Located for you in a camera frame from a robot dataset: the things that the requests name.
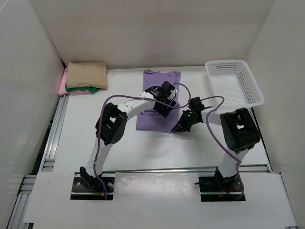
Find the white table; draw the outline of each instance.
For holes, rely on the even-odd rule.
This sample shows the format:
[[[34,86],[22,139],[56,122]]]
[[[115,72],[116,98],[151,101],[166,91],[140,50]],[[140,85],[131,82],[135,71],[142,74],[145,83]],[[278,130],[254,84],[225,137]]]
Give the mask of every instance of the white table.
[[[117,174],[112,201],[70,200],[73,173],[37,175],[24,222],[33,229],[295,228],[282,178],[242,173],[245,202],[200,202],[196,173]]]
[[[181,83],[188,86],[192,97],[205,98],[212,95],[204,66],[151,68],[153,71],[181,72]],[[57,147],[54,172],[75,172],[84,166],[95,141],[95,124],[106,98],[114,94],[137,96],[142,92],[144,69],[108,71],[108,90],[95,94],[70,95]],[[185,104],[187,91],[180,87],[179,103]],[[114,104],[126,99],[114,98]],[[215,105],[216,101],[205,101]],[[220,126],[211,125],[223,144]],[[104,170],[141,170],[216,167],[224,152],[213,140],[205,124],[192,126],[190,133],[166,134],[136,131],[136,117],[126,126],[124,137],[115,144],[105,162]],[[244,158],[242,165],[266,165],[268,159],[262,142],[255,145]]]

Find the white basket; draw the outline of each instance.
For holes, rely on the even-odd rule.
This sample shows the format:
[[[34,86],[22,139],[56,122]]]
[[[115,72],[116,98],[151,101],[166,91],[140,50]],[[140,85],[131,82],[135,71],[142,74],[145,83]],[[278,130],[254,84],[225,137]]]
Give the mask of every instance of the white basket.
[[[209,61],[205,64],[214,95],[224,97],[222,108],[251,108],[264,103],[264,97],[245,61]]]

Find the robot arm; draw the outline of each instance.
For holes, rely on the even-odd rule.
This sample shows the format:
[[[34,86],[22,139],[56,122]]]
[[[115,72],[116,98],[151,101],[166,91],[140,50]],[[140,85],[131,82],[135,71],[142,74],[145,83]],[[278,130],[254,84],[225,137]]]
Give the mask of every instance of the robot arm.
[[[183,115],[172,132],[190,132],[192,125],[205,122],[208,113],[215,109],[214,107],[204,107],[199,97],[191,99],[189,107],[189,110],[183,111]],[[231,113],[218,109],[209,115],[209,123],[222,126],[227,144],[226,149],[240,162],[260,141],[259,132],[249,111],[245,108]],[[237,179],[238,166],[239,162],[226,153],[215,171],[214,189],[230,188],[230,184]]]
[[[140,95],[140,97],[143,98],[142,100],[129,100],[120,105],[108,103],[105,106],[102,114],[101,139],[97,159],[95,161],[96,153],[98,150],[98,128],[100,119],[95,125],[95,145],[90,155],[89,161],[84,167],[80,168],[80,175],[86,187],[91,189],[95,182],[96,175],[93,170],[94,163],[96,174],[102,174],[103,165],[107,155],[113,144],[117,143],[123,137],[128,120],[145,110],[154,109],[164,117],[166,117],[171,111],[171,108],[156,103],[155,101],[146,100],[146,98],[154,99],[170,106],[174,106],[176,102],[173,99],[177,93],[178,90],[171,83],[165,81],[161,87],[151,87],[145,90],[145,92]]]

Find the white panel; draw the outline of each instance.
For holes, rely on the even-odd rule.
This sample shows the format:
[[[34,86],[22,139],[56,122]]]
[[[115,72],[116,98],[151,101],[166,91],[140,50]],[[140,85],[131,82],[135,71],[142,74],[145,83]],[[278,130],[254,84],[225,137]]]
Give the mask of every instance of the white panel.
[[[192,97],[212,95],[204,66],[153,68],[153,71],[181,72],[180,82],[187,85]],[[57,148],[54,172],[75,172],[84,166],[95,142],[95,124],[102,104],[111,95],[137,96],[142,93],[143,69],[109,70],[108,90],[88,95],[70,95]],[[185,104],[187,91],[180,86],[179,103]],[[118,104],[127,101],[114,98]],[[206,106],[217,105],[205,101]],[[220,126],[211,125],[216,136],[225,144]],[[168,134],[155,131],[136,131],[136,117],[126,125],[124,137],[115,144],[106,159],[105,170],[162,169],[218,166],[223,150],[211,137],[205,124],[192,126],[190,133]],[[243,165],[268,164],[262,142],[244,158]]]
[[[6,0],[0,0],[0,9],[4,5],[5,2],[6,2]]]
[[[303,0],[276,0],[246,58],[265,96],[255,114],[301,228],[305,228],[304,9]]]
[[[242,173],[245,202],[200,202],[192,174],[121,174],[112,201],[70,200],[73,173],[40,172],[24,222],[34,229],[284,229],[296,226],[280,175]],[[155,192],[145,190],[151,182]],[[128,186],[136,189],[131,193]]]
[[[241,59],[274,0],[30,0],[66,63],[110,68]]]
[[[56,105],[63,67],[28,0],[6,1],[0,21],[0,225],[5,227]]]

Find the stack of folded clothes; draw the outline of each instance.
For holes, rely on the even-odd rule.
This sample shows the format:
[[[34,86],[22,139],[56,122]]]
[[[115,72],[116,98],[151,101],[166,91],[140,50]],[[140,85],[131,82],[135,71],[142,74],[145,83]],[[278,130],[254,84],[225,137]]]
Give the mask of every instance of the stack of folded clothes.
[[[107,66],[105,62],[69,63],[65,69],[58,95],[87,94],[107,89]]]

